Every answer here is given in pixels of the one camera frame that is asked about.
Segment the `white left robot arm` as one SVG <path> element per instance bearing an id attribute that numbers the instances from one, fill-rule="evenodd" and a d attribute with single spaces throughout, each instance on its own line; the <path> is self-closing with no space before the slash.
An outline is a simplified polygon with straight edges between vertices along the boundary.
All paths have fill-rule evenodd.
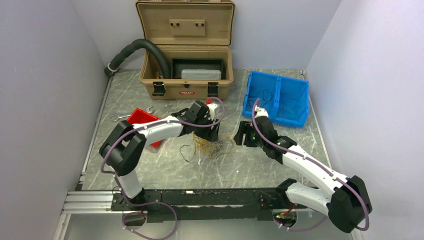
<path id="1" fill-rule="evenodd" d="M 124 195 L 124 204 L 131 210 L 139 209 L 145 201 L 145 190 L 136 173 L 142 152 L 146 146 L 169 138 L 194 134 L 198 138 L 215 142 L 218 140 L 220 119 L 225 112 L 223 103 L 215 98 L 214 103 L 196 100 L 191 107 L 160 119 L 142 124 L 119 122 L 99 148 L 103 158 L 100 170 L 109 173 Z"/>

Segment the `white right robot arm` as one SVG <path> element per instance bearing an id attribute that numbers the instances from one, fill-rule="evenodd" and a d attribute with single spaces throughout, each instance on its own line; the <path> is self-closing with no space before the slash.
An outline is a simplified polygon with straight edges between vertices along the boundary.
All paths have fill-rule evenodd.
<path id="1" fill-rule="evenodd" d="M 369 229 L 373 209 L 365 182 L 359 176 L 348 177 L 319 162 L 293 139 L 278 135 L 264 115 L 241 121 L 233 139 L 238 146 L 261 148 L 267 157 L 294 169 L 314 184 L 308 187 L 291 178 L 283 181 L 275 189 L 280 207 L 308 207 L 325 215 L 344 233 Z"/>

